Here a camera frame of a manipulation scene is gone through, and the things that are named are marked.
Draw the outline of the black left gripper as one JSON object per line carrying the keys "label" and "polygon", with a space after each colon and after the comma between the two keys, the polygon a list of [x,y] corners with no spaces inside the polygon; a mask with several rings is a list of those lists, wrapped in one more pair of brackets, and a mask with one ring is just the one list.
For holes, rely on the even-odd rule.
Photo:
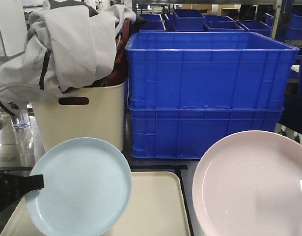
{"label": "black left gripper", "polygon": [[44,187],[42,174],[24,177],[0,171],[0,213],[22,198],[24,189],[34,191]]}

